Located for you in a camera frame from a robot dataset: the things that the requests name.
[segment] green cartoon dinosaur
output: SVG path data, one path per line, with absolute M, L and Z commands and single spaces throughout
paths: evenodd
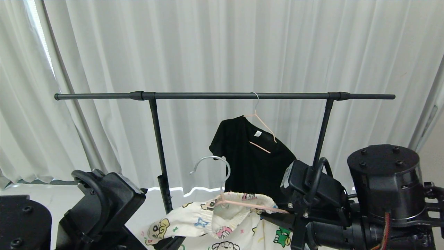
M 276 230 L 276 236 L 274 237 L 274 243 L 280 244 L 282 247 L 289 246 L 291 243 L 290 231 L 288 229 L 279 227 Z

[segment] clothes hanger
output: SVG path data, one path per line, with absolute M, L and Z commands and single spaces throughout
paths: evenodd
M 223 158 L 221 158 L 219 156 L 215 156 L 215 155 L 202 157 L 196 163 L 196 165 L 194 166 L 194 170 L 191 171 L 190 174 L 196 172 L 197 166 L 199 165 L 199 163 L 201 161 L 205 160 L 205 159 L 208 159 L 208 158 L 219 159 L 219 160 L 223 161 L 225 163 L 227 169 L 228 169 L 228 174 L 225 177 L 225 179 L 222 181 L 221 188 L 220 188 L 220 191 L 221 191 L 220 197 L 221 198 L 220 198 L 220 200 L 216 201 L 216 204 L 214 205 L 215 207 L 218 206 L 218 205 L 222 205 L 222 204 L 233 204 L 233 205 L 238 205 L 238 206 L 245 206 L 245 207 L 250 207 L 250 208 L 256 208 L 256 209 L 260 209 L 260 210 L 273 211 L 273 212 L 281 213 L 281 214 L 289 214 L 288 211 L 285 211 L 285 210 L 282 210 L 282 209 L 279 209 L 279 208 L 267 207 L 267 206 L 261 206 L 261 205 L 256 205 L 256 204 L 248 204 L 248 203 L 243 203 L 243 202 L 234 202 L 234 201 L 226 200 L 225 196 L 224 196 L 224 190 L 223 190 L 222 187 L 225 184 L 225 182 L 228 180 L 228 178 L 230 177 L 230 174 L 231 174 L 230 164 L 226 160 L 224 160 Z
M 272 131 L 272 130 L 267 126 L 267 124 L 265 124 L 265 122 L 263 122 L 262 119 L 258 116 L 258 113 L 256 112 L 256 108 L 258 107 L 258 104 L 259 104 L 259 96 L 258 96 L 258 94 L 255 93 L 255 92 L 252 92 L 252 93 L 254 93 L 254 94 L 258 97 L 258 101 L 256 102 L 256 105 L 254 106 L 254 114 L 252 114 L 252 115 L 244 115 L 244 117 L 250 117 L 250 116 L 257 117 L 258 120 L 259 120 L 259 121 L 260 121 L 260 122 L 261 122 L 261 123 L 262 123 L 262 124 L 268 129 L 268 131 L 270 131 L 270 133 L 273 135 L 273 141 L 274 141 L 274 142 L 277 142 L 277 141 L 276 141 L 276 136 L 274 135 L 273 131 Z M 255 143 L 253 143 L 253 142 L 250 142 L 250 143 L 253 144 L 253 145 L 255 145 L 255 146 L 257 146 L 257 147 L 259 147 L 260 149 L 266 151 L 267 153 L 271 153 L 270 151 L 268 151 L 268 150 L 262 148 L 261 146 L 255 144 Z

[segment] black clothing rack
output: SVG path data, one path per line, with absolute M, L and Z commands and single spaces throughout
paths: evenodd
M 392 100 L 395 95 L 389 94 L 350 94 L 347 92 L 328 93 L 158 93 L 134 91 L 130 93 L 90 93 L 90 94 L 55 94 L 56 100 L 71 99 L 133 99 L 137 101 L 148 100 L 153 117 L 154 133 L 156 136 L 157 150 L 159 152 L 160 168 L 162 175 L 158 176 L 159 187 L 162 195 L 166 213 L 172 211 L 170 186 L 168 183 L 167 166 L 165 164 L 165 154 L 163 152 L 162 136 L 160 133 L 159 115 L 157 113 L 157 99 L 325 99 L 324 117 L 322 119 L 321 131 L 317 141 L 316 151 L 313 159 L 313 166 L 318 162 L 324 142 L 325 132 L 329 122 L 330 112 L 334 101 L 344 101 L 348 99 L 380 99 Z

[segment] metal hanger hook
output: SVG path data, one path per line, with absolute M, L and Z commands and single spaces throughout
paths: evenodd
M 200 163 L 201 161 L 205 160 L 205 159 L 208 159 L 208 158 L 213 158 L 213 159 L 218 159 L 218 160 L 223 161 L 223 162 L 225 163 L 227 169 L 228 169 L 228 174 L 226 175 L 225 179 L 222 181 L 222 185 L 221 185 L 221 192 L 222 192 L 222 187 L 223 187 L 223 185 L 225 184 L 225 182 L 228 180 L 228 178 L 230 177 L 230 174 L 231 174 L 231 166 L 230 166 L 230 164 L 229 164 L 226 160 L 224 160 L 223 158 L 221 158 L 221 157 L 219 157 L 219 156 L 215 156 L 215 155 L 202 157 L 202 158 L 200 158 L 200 160 L 196 163 L 196 165 L 194 166 L 194 170 L 191 171 L 190 174 L 196 172 L 196 170 L 197 170 L 197 166 L 199 165 L 199 163 Z
M 256 108 L 258 107 L 258 104 L 259 104 L 259 96 L 256 92 L 252 92 L 252 93 L 254 93 L 258 97 L 258 101 L 256 102 L 256 105 L 254 106 L 254 110 L 256 110 Z

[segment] black shirt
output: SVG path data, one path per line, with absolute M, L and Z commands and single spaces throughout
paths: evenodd
M 270 153 L 251 144 L 261 146 Z M 288 198 L 280 185 L 286 168 L 296 159 L 293 153 L 273 135 L 251 124 L 244 116 L 224 120 L 210 145 L 213 155 L 222 157 L 231 166 L 225 191 L 265 194 L 278 206 Z

